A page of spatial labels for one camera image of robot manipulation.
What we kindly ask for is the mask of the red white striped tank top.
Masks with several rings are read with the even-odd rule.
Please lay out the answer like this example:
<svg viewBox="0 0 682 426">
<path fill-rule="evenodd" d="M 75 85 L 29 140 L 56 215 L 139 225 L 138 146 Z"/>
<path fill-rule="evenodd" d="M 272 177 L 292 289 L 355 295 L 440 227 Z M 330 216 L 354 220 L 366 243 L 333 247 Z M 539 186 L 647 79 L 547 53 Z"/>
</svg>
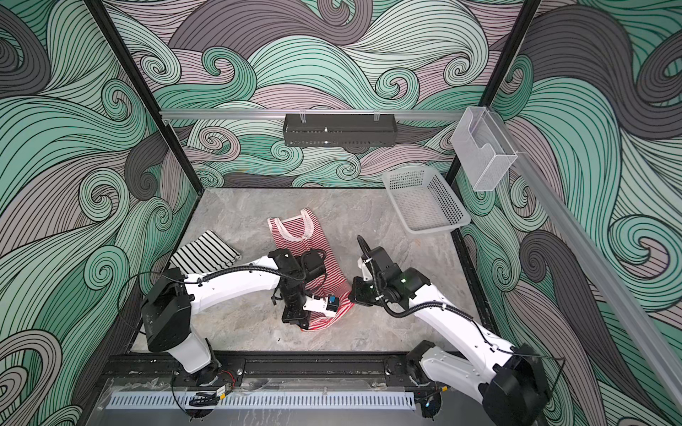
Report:
<svg viewBox="0 0 682 426">
<path fill-rule="evenodd" d="M 269 218 L 268 227 L 277 266 L 295 277 L 283 279 L 273 293 L 274 302 L 285 303 L 282 321 L 320 331 L 349 314 L 351 286 L 317 216 L 302 209 L 294 218 Z"/>
</svg>

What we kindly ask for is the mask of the black white striped tank top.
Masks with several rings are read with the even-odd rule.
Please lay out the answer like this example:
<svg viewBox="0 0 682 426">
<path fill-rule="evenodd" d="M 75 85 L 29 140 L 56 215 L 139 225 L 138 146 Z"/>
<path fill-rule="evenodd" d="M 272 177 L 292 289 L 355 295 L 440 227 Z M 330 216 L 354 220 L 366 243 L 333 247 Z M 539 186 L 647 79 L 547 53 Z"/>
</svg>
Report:
<svg viewBox="0 0 682 426">
<path fill-rule="evenodd" d="M 178 248 L 170 257 L 170 264 L 185 275 L 212 273 L 233 266 L 241 257 L 213 231 L 206 231 L 198 239 Z"/>
</svg>

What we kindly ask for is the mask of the white plastic laundry basket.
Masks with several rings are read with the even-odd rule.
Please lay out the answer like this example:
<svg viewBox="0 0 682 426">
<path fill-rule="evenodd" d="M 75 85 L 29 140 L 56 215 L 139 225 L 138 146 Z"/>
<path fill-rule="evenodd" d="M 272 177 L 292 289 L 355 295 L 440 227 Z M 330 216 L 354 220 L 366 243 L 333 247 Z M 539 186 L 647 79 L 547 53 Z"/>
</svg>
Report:
<svg viewBox="0 0 682 426">
<path fill-rule="evenodd" d="M 433 167 L 401 166 L 385 172 L 382 181 L 409 234 L 449 233 L 472 221 L 450 184 Z"/>
</svg>

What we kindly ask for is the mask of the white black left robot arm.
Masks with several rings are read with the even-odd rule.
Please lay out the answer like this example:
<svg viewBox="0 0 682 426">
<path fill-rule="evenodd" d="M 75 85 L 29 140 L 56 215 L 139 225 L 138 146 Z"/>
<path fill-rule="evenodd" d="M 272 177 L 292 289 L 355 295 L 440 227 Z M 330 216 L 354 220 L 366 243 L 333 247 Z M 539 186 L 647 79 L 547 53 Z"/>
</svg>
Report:
<svg viewBox="0 0 682 426">
<path fill-rule="evenodd" d="M 308 284 L 326 276 L 323 250 L 295 256 L 280 248 L 242 266 L 213 273 L 184 275 L 178 268 L 158 274 L 145 296 L 141 320 L 151 353 L 168 353 L 199 385 L 210 383 L 221 366 L 209 341 L 199 335 L 193 317 L 214 305 L 251 293 L 271 290 L 275 303 L 284 303 L 282 322 L 302 329 L 312 315 L 333 318 L 338 296 L 316 296 Z"/>
</svg>

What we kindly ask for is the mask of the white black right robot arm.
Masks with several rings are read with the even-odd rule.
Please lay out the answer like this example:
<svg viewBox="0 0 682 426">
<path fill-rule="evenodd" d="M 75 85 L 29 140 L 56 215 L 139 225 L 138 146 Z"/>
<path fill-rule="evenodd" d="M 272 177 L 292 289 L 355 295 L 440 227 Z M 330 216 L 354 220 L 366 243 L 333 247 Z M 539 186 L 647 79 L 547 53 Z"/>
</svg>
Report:
<svg viewBox="0 0 682 426">
<path fill-rule="evenodd" d="M 379 306 L 394 319 L 424 321 L 456 349 L 451 354 L 422 341 L 405 357 L 404 373 L 429 390 L 419 403 L 424 416 L 435 416 L 442 393 L 454 390 L 478 402 L 495 425 L 535 424 L 552 397 L 541 356 L 487 330 L 419 270 L 401 269 L 384 248 L 371 248 L 362 236 L 357 241 L 362 274 L 350 300 Z"/>
</svg>

